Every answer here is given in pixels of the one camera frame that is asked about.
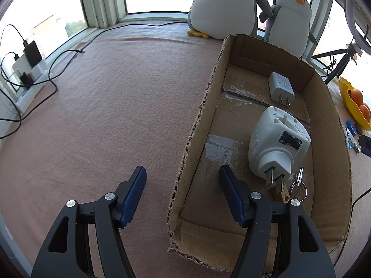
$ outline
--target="white belly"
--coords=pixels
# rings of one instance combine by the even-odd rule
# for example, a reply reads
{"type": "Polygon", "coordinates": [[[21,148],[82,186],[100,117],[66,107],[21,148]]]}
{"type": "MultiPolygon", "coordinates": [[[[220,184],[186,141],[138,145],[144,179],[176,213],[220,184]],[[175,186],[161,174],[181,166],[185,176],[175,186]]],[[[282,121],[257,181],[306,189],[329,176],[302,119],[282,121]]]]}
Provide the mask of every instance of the white belly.
{"type": "Polygon", "coordinates": [[[194,0],[192,26],[213,38],[228,34],[251,34],[255,25],[254,0],[194,0]]]}
{"type": "Polygon", "coordinates": [[[309,21],[294,11],[281,7],[269,34],[269,42],[301,57],[307,46],[309,21]]]}

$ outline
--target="key ring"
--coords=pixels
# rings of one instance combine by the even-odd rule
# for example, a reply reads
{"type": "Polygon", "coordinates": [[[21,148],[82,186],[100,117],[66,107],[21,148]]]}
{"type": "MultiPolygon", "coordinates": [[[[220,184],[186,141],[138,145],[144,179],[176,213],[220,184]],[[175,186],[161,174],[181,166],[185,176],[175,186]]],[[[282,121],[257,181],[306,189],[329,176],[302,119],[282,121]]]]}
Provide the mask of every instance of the key ring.
{"type": "Polygon", "coordinates": [[[291,186],[291,189],[290,189],[290,196],[291,196],[291,193],[292,193],[292,190],[295,188],[295,186],[299,187],[300,186],[303,186],[304,190],[305,190],[305,196],[302,200],[299,200],[300,202],[304,201],[306,198],[307,198],[307,195],[308,195],[308,190],[307,190],[307,187],[305,186],[305,184],[302,182],[302,178],[303,178],[303,170],[304,168],[303,167],[300,167],[300,171],[299,171],[299,174],[297,175],[297,180],[294,184],[292,184],[291,186]]]}

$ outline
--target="blue cap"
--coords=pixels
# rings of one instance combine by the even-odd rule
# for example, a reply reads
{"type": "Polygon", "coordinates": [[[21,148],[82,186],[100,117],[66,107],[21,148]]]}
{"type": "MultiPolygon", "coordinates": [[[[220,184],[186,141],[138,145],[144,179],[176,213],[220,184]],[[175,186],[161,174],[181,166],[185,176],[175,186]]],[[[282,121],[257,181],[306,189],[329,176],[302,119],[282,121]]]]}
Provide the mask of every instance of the blue cap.
{"type": "Polygon", "coordinates": [[[348,130],[350,131],[350,133],[355,136],[357,134],[357,130],[355,129],[355,126],[354,126],[354,123],[352,122],[351,119],[348,119],[346,121],[346,127],[348,128],[348,130]]]}

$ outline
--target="cardboard box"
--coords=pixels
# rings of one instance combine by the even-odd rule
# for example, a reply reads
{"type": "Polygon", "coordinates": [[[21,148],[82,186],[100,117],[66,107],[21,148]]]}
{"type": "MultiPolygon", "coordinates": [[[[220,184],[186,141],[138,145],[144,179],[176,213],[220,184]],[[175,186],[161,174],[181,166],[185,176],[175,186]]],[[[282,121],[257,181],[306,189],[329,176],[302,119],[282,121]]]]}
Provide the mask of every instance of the cardboard box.
{"type": "MultiPolygon", "coordinates": [[[[233,270],[246,229],[232,218],[218,172],[221,165],[228,164],[253,191],[273,199],[264,180],[251,172],[247,158],[251,132],[268,106],[291,113],[311,136],[301,164],[308,188],[303,204],[328,251],[337,249],[347,235],[351,167],[329,90],[311,66],[286,51],[253,37],[230,35],[207,85],[176,177],[167,222],[171,251],[203,266],[233,270]],[[291,106],[270,99],[268,78],[272,72],[290,80],[296,95],[291,106]]],[[[272,270],[274,262],[274,224],[270,238],[266,271],[272,270]]]]}

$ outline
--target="green tree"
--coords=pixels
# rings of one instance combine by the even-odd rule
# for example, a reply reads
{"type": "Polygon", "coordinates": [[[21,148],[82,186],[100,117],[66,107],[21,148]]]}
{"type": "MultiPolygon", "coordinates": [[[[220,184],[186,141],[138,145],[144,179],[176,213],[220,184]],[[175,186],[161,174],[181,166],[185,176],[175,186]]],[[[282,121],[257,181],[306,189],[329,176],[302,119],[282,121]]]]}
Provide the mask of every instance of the green tree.
{"type": "Polygon", "coordinates": [[[86,28],[86,24],[83,21],[66,23],[66,32],[68,37],[74,36],[76,33],[79,33],[81,30],[86,28]]]}

